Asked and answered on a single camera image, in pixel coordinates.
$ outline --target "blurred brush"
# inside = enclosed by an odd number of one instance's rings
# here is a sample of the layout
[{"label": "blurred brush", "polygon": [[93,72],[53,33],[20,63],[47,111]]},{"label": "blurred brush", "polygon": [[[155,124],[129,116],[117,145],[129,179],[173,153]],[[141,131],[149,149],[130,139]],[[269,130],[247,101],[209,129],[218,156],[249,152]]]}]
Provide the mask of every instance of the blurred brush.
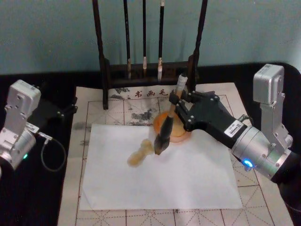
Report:
[{"label": "blurred brush", "polygon": [[[175,89],[175,94],[181,98],[183,89],[187,82],[187,77],[183,74],[179,76],[177,87]],[[160,133],[157,135],[154,142],[155,154],[160,155],[167,147],[170,142],[170,135],[173,130],[173,122],[174,122],[174,112],[175,105],[171,104],[168,112],[168,116],[166,117],[164,123],[161,126]]]}]

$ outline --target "blue wall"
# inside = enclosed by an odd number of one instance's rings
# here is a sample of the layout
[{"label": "blue wall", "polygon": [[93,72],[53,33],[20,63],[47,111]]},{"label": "blue wall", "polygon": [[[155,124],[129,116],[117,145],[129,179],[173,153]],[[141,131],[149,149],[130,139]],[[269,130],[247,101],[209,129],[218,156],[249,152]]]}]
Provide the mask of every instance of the blue wall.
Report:
[{"label": "blue wall", "polygon": [[[209,0],[199,65],[284,61],[301,71],[301,0]],[[147,0],[147,56],[158,61],[159,0]],[[142,0],[128,0],[141,63]],[[126,63],[122,0],[99,0],[104,53]],[[166,0],[163,61],[193,52],[201,0]],[[98,70],[91,0],[0,1],[0,74]]]}]

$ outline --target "blue led light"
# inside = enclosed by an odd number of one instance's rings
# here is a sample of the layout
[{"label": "blue led light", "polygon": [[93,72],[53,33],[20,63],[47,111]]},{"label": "blue led light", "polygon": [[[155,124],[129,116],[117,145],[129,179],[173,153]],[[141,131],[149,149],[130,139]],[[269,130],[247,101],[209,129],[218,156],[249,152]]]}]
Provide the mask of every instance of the blue led light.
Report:
[{"label": "blue led light", "polygon": [[248,167],[253,167],[253,164],[252,164],[251,161],[248,160],[248,159],[244,160],[244,164],[245,164],[246,166],[248,166]]}]

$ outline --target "metal bracket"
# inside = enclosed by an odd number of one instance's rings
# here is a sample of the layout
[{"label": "metal bracket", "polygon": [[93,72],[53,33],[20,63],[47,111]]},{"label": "metal bracket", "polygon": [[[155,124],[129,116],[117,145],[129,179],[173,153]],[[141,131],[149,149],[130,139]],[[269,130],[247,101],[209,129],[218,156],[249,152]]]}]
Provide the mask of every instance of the metal bracket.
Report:
[{"label": "metal bracket", "polygon": [[253,79],[253,100],[260,103],[261,131],[271,142],[270,150],[283,153],[293,138],[282,124],[284,67],[266,64]]}]

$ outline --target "cable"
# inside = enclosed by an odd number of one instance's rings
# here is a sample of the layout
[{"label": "cable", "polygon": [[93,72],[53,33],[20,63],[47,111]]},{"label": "cable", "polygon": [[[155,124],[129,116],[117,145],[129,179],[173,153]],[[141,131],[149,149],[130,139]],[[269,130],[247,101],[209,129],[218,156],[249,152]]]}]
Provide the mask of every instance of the cable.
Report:
[{"label": "cable", "polygon": [[44,153],[45,147],[46,147],[46,145],[48,144],[48,141],[49,141],[48,139],[46,139],[45,142],[44,142],[44,145],[42,147],[42,151],[41,151],[41,161],[42,161],[42,165],[45,167],[45,169],[47,169],[50,172],[56,173],[64,167],[64,165],[66,163],[67,154],[66,154],[66,150],[65,150],[64,146],[58,140],[56,140],[54,138],[52,138],[51,140],[55,141],[62,148],[62,151],[63,151],[63,154],[64,154],[64,160],[63,160],[62,164],[57,169],[51,169],[45,164],[43,153]]},{"label": "cable", "polygon": [[253,119],[252,119],[249,115],[243,114],[243,115],[238,119],[238,121],[244,122],[244,121],[247,120],[247,119],[250,120],[251,125],[254,125],[254,121],[253,121]]}]

